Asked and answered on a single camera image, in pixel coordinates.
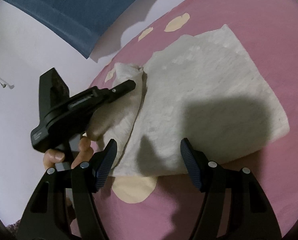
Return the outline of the person's left hand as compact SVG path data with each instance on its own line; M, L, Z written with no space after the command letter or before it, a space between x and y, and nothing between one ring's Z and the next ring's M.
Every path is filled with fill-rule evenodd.
M44 153L43 165L48 168L55 167L56 164L67 162L67 157L73 157L70 162L71 168L84 161L89 161L93 156L93 148L91 147L91 140L88 137L82 137L78 144L78 153L66 154L59 150L49 149Z

